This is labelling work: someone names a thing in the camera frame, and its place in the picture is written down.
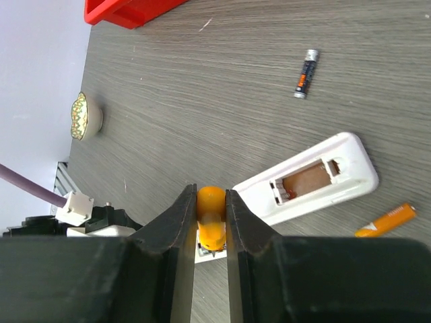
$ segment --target yellow object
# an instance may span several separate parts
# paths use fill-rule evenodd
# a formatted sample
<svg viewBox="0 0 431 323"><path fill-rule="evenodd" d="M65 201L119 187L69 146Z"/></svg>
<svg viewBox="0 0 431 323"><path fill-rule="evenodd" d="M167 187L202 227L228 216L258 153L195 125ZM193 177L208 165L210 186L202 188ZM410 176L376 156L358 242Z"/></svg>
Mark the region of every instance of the yellow object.
<svg viewBox="0 0 431 323"><path fill-rule="evenodd" d="M226 243L226 193L217 186L205 186L197 193L197 225L201 245L211 251Z"/></svg>
<svg viewBox="0 0 431 323"><path fill-rule="evenodd" d="M358 238L379 237L397 226L410 221L416 216L415 209L409 204L404 203L395 210L386 213L377 220L359 229L355 236Z"/></svg>

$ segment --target table surface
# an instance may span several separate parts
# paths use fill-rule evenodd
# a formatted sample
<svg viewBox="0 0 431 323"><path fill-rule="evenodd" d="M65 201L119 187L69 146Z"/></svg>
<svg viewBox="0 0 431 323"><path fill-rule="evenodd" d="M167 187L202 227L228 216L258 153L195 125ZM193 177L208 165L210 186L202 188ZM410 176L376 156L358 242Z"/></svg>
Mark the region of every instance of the table surface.
<svg viewBox="0 0 431 323"><path fill-rule="evenodd" d="M431 244L430 14L426 0L190 0L137 30L102 22L82 89L101 104L104 126L73 142L71 177L145 224L187 183L231 188L351 131L380 176L377 191L276 229L352 236L409 201L418 218L387 236ZM322 55L300 100L309 48ZM192 322L229 322L226 260L196 266Z"/></svg>

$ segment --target battery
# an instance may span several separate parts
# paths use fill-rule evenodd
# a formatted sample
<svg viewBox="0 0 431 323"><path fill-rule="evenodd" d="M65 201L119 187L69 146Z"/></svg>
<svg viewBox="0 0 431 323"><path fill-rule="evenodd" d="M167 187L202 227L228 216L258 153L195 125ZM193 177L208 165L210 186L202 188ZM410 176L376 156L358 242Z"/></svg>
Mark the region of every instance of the battery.
<svg viewBox="0 0 431 323"><path fill-rule="evenodd" d="M298 85L296 86L296 91L294 94L295 98L305 99L311 84L312 75L316 69L318 59L319 51L317 49L307 50L301 76L299 78Z"/></svg>
<svg viewBox="0 0 431 323"><path fill-rule="evenodd" d="M409 203L404 203L400 207L386 213L377 220L359 229L355 236L358 238L379 237L397 226L410 221L416 216L416 210Z"/></svg>

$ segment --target small bowl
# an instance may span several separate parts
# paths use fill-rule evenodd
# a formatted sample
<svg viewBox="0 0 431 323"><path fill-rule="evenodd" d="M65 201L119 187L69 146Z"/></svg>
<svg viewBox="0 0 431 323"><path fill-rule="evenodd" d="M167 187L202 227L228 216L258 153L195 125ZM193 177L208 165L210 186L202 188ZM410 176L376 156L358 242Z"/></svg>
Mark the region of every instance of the small bowl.
<svg viewBox="0 0 431 323"><path fill-rule="evenodd" d="M71 109L70 133L77 140L88 140L102 128L103 113L97 103L83 92L78 94Z"/></svg>

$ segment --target red container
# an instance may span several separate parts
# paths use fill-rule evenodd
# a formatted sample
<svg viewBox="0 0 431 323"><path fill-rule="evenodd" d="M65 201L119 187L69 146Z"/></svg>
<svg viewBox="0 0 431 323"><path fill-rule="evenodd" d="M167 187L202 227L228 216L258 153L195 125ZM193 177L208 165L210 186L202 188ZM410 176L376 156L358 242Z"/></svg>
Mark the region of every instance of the red container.
<svg viewBox="0 0 431 323"><path fill-rule="evenodd" d="M86 0L84 19L95 25L102 20L133 29L187 0Z"/></svg>

